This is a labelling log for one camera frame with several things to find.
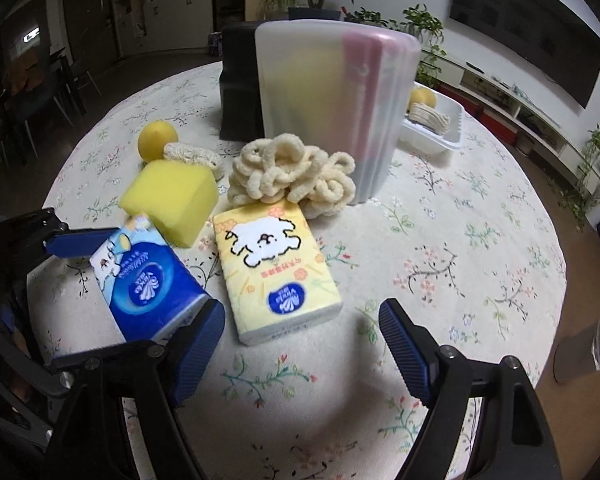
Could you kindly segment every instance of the yellow tissue pack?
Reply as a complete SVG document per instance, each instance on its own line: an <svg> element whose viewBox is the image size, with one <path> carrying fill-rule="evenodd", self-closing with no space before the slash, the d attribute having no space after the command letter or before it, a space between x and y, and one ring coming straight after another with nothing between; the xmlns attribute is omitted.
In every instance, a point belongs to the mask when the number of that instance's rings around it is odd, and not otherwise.
<svg viewBox="0 0 600 480"><path fill-rule="evenodd" d="M240 341L277 339L333 319L342 300L298 204L257 203L214 216Z"/></svg>
<svg viewBox="0 0 600 480"><path fill-rule="evenodd" d="M191 247L217 203L218 188L209 168L154 160L136 176L118 205L131 216L148 216L168 242Z"/></svg>

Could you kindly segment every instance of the white plastic tray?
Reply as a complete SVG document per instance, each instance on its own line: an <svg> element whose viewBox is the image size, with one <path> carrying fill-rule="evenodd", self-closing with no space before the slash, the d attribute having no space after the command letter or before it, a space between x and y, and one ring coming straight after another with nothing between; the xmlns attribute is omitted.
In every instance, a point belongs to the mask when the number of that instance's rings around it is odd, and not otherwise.
<svg viewBox="0 0 600 480"><path fill-rule="evenodd" d="M423 86L416 82L413 85L414 88ZM447 151L459 152L464 146L464 129L462 128L464 108L451 97L435 90L433 93L436 95L436 111L449 116L449 131L444 136L439 136L421 124L412 123L405 116L402 121L400 140L407 145L407 148L424 155L436 156Z"/></svg>

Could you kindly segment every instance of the metal screw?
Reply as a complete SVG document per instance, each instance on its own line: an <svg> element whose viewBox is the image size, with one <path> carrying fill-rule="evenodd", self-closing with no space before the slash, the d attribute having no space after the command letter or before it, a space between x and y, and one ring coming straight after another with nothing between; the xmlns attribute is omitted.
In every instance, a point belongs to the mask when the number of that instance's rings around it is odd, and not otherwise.
<svg viewBox="0 0 600 480"><path fill-rule="evenodd" d="M160 345L153 345L153 346L149 346L149 348L146 350L146 354L149 357L160 357L162 354L164 354L164 346L160 346Z"/></svg>
<svg viewBox="0 0 600 480"><path fill-rule="evenodd" d="M504 362L509 368L513 368L514 370L516 370L517 368L520 368L522 366L520 364L520 361L518 360L518 358L513 357L513 355L506 356L504 358Z"/></svg>
<svg viewBox="0 0 600 480"><path fill-rule="evenodd" d="M98 359L97 357L91 357L85 362L84 369L95 370L98 366L100 366L100 359Z"/></svg>
<svg viewBox="0 0 600 480"><path fill-rule="evenodd" d="M62 372L60 374L60 384L62 384L63 388L70 390L71 387L74 385L74 376L71 375L69 372Z"/></svg>
<svg viewBox="0 0 600 480"><path fill-rule="evenodd" d="M455 348L453 348L451 345L442 345L440 347L440 353L444 357L448 357L449 359L453 359L454 357L456 357L458 355L458 350L456 350Z"/></svg>

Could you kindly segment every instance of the round table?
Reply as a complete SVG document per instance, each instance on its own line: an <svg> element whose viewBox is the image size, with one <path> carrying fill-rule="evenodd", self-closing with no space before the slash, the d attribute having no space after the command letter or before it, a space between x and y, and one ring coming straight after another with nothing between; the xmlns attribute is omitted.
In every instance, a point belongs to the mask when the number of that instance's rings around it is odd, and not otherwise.
<svg viewBox="0 0 600 480"><path fill-rule="evenodd" d="M119 225L118 199L141 169L140 130L164 119L180 140L216 150L229 173L241 144L219 140L221 63L156 83L113 108L78 143L45 207L72 227ZM514 354L538 382L566 288L552 222L523 171L477 121L448 168L396 150L377 197L310 221L344 301L340 315L259 346L238 342L208 222L176 253L226 307L224 334L178 416L210 479L393 479L426 409L410 397L378 328L397 298L439 344L499 362ZM228 208L227 176L218 183ZM86 258L50 258L29 278L46 359L123 341ZM125 402L140 478L154 476ZM469 403L449 471L464 471L478 404Z"/></svg>

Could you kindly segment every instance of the tv stand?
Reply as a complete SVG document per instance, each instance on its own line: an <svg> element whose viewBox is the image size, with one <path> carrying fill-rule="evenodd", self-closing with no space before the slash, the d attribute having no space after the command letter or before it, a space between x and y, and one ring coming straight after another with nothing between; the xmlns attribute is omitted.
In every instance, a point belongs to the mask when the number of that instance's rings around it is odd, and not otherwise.
<svg viewBox="0 0 600 480"><path fill-rule="evenodd" d="M530 137L534 151L569 182L575 184L587 173L582 152L567 139L560 124L499 78L450 55L439 57L434 65L441 70L437 78L442 86L488 108L517 136ZM599 191L597 168L589 172L585 188L591 195Z"/></svg>

